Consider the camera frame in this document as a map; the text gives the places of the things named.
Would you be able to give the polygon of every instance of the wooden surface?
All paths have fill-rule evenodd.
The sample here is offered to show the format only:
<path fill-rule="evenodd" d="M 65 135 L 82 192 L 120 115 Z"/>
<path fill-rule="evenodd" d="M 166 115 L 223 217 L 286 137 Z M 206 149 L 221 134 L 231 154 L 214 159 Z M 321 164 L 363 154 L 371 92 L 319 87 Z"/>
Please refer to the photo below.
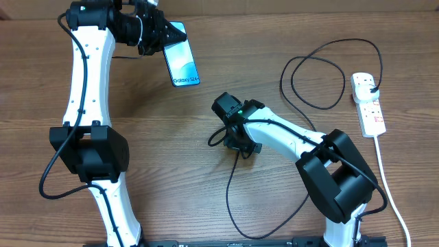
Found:
<path fill-rule="evenodd" d="M 278 79 L 285 63 L 339 38 L 366 38 L 383 54 L 382 111 L 388 132 L 380 137 L 389 186 L 407 222 L 414 246 L 439 242 L 439 16 L 435 12 L 386 14 L 290 14 L 186 17 L 202 79 L 175 89 L 162 54 L 114 60 L 110 73 L 113 128 L 130 144 L 128 190 L 134 213 L 150 240 L 242 239 L 228 218 L 225 190 L 234 152 L 209 148 L 222 126 L 211 111 L 224 91 L 257 99 L 301 126 L 304 119 L 281 99 Z M 70 91 L 72 48 L 56 21 L 0 22 L 0 246 L 81 246 L 104 242 L 106 234 L 88 191 L 48 201 L 38 181 L 54 154 L 49 128 L 60 126 Z M 116 55 L 134 55 L 117 45 Z M 379 75 L 367 44 L 335 44 L 318 54 L 338 63 L 346 76 Z M 372 139 L 361 137 L 351 87 L 332 110 L 306 107 L 287 94 L 316 128 L 347 132 L 379 180 Z M 316 61 L 297 73 L 298 90 L 311 103 L 329 105 L 342 87 L 339 72 Z M 58 161 L 46 183 L 49 193 L 80 185 Z M 291 162 L 269 148 L 240 161 L 230 187 L 230 206 L 249 235 L 280 224 L 302 202 L 306 190 Z M 374 193 L 369 209 L 381 204 Z M 272 239 L 321 235 L 324 217 L 308 201 Z M 404 246 L 389 207 L 365 217 L 361 231 Z"/>
<path fill-rule="evenodd" d="M 11 20 L 56 19 L 71 2 L 1 0 L 0 16 Z M 437 7 L 439 0 L 160 0 L 159 4 L 167 16 L 434 11 Z"/>

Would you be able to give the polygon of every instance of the smartphone screen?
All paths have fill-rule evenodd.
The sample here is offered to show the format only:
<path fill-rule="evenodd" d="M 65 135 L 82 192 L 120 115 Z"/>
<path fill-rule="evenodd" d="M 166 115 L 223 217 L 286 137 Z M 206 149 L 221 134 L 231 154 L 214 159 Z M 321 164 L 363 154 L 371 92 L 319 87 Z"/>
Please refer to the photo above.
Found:
<path fill-rule="evenodd" d="M 172 21 L 171 24 L 186 34 L 185 25 Z M 197 67 L 193 60 L 189 39 L 185 42 L 165 46 L 163 53 L 166 58 L 167 68 L 175 87 L 193 86 L 200 83 Z"/>

